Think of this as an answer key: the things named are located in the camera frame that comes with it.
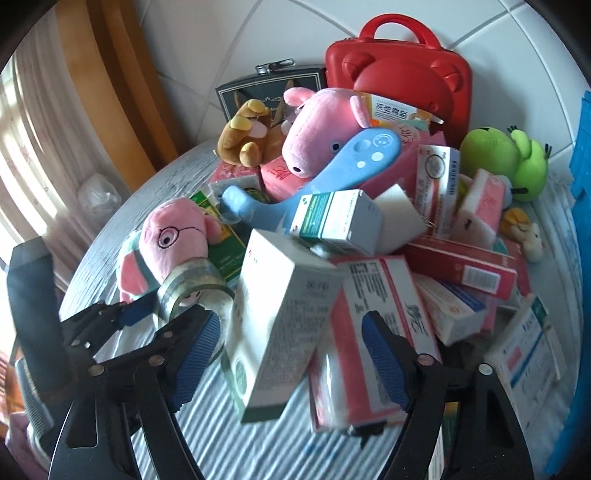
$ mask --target pig ear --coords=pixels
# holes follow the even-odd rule
[[[357,120],[357,123],[361,128],[369,128],[371,127],[371,123],[369,121],[369,111],[365,102],[359,95],[353,95],[350,100],[351,103],[351,110],[353,110],[353,115]]]
[[[123,292],[139,296],[148,290],[148,282],[139,270],[135,251],[131,251],[123,257],[117,283],[122,295],[121,298],[123,298]]]
[[[283,93],[283,98],[288,105],[300,106],[315,94],[314,90],[304,87],[292,87]]]
[[[217,218],[211,215],[203,215],[205,220],[205,237],[208,244],[218,244],[222,241],[222,226]]]

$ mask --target metal bolt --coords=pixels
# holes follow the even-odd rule
[[[88,369],[88,373],[93,377],[98,377],[99,375],[102,375],[104,371],[105,367],[103,367],[101,364],[93,365]]]
[[[425,367],[430,367],[435,363],[435,359],[431,355],[427,355],[426,353],[419,355],[417,361]]]
[[[486,375],[487,377],[489,375],[492,375],[492,367],[488,364],[480,364],[478,366],[478,371],[482,374],[482,375]]]
[[[151,367],[159,367],[164,363],[164,357],[162,355],[153,355],[149,358],[148,363]]]

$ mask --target red carrying case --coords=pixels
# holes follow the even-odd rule
[[[418,43],[376,40],[376,30],[386,23],[409,28]],[[365,24],[359,37],[333,43],[324,60],[329,87],[373,93],[430,112],[444,121],[433,128],[443,130],[451,147],[460,147],[470,120],[472,71],[418,20],[379,15]]]

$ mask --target curtain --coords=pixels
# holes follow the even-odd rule
[[[43,236],[56,285],[65,291],[101,225],[77,192],[103,174],[125,201],[129,190],[96,136],[69,76],[55,14],[25,37],[0,76],[0,259]]]

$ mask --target plastic bag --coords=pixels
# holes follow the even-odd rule
[[[78,201],[101,228],[121,206],[121,196],[115,186],[100,173],[95,173],[80,186]]]

